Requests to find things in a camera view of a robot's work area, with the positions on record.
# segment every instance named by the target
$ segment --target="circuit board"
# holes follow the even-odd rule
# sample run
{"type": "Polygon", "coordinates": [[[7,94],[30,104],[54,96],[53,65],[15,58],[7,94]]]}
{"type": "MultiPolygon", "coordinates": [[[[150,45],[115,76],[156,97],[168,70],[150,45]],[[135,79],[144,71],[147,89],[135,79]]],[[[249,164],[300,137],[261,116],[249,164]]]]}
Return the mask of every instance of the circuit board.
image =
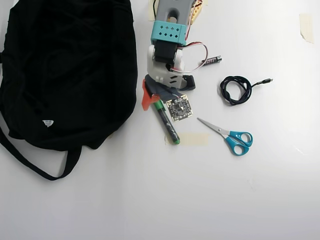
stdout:
{"type": "Polygon", "coordinates": [[[166,102],[172,121],[178,122],[193,115],[187,95],[166,102]]]}

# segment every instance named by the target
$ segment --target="black backpack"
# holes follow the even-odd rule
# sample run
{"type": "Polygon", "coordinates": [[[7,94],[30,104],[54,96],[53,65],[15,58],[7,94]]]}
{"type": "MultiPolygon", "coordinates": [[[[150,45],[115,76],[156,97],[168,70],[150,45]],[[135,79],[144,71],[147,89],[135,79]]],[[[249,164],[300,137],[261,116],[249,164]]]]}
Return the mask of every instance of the black backpack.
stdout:
{"type": "Polygon", "coordinates": [[[60,177],[39,169],[10,143],[22,164],[54,181],[97,149],[136,105],[137,55],[129,0],[20,0],[10,11],[0,111],[9,136],[68,151],[60,177]]]}

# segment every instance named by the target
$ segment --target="white robot part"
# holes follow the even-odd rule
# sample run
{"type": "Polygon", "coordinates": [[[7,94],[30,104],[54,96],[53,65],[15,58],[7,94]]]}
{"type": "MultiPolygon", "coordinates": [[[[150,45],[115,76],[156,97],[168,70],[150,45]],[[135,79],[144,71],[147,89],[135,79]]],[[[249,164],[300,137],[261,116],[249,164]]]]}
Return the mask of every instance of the white robot part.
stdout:
{"type": "MultiPolygon", "coordinates": [[[[174,69],[185,70],[185,63],[182,58],[183,52],[178,49],[174,58],[174,69]]],[[[147,52],[147,72],[153,80],[170,88],[183,89],[187,85],[187,82],[183,79],[183,73],[169,71],[165,63],[155,60],[154,45],[150,45],[147,52]]]]}

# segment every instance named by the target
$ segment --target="scissors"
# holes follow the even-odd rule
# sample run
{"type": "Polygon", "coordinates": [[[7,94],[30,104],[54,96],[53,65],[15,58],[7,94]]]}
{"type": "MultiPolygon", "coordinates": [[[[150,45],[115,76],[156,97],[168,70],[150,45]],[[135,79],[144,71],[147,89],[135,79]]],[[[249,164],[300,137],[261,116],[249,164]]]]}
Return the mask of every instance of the scissors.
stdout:
{"type": "Polygon", "coordinates": [[[225,138],[226,143],[230,146],[231,151],[236,156],[243,156],[249,152],[249,147],[252,146],[254,138],[251,133],[249,132],[241,132],[241,131],[227,131],[218,126],[215,126],[205,120],[197,118],[200,122],[206,125],[208,128],[216,131],[217,133],[221,134],[222,137],[225,138]],[[242,139],[243,135],[247,135],[250,137],[249,141],[244,141],[242,139]],[[242,149],[242,153],[236,152],[236,147],[240,147],[242,149]]]}

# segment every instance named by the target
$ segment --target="blue scissors handle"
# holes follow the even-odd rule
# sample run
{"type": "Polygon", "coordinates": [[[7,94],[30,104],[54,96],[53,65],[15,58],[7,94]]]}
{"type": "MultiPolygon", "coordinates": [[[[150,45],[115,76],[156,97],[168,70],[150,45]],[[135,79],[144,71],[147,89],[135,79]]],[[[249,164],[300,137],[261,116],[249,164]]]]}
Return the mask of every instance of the blue scissors handle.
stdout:
{"type": "Polygon", "coordinates": [[[243,156],[245,154],[247,154],[249,152],[249,147],[244,145],[244,144],[241,144],[241,143],[238,143],[237,141],[233,140],[230,136],[228,136],[226,139],[226,142],[227,144],[230,146],[231,150],[232,150],[232,153],[236,156],[243,156]],[[236,152],[236,147],[240,147],[242,149],[242,153],[237,153],[236,152]]]}
{"type": "Polygon", "coordinates": [[[229,134],[230,137],[235,138],[236,140],[239,141],[239,143],[242,143],[244,145],[246,145],[247,147],[251,147],[252,143],[254,142],[254,137],[252,136],[251,133],[249,132],[243,132],[243,131],[230,131],[229,134]],[[242,139],[243,135],[248,135],[250,137],[249,141],[244,141],[242,139]]]}

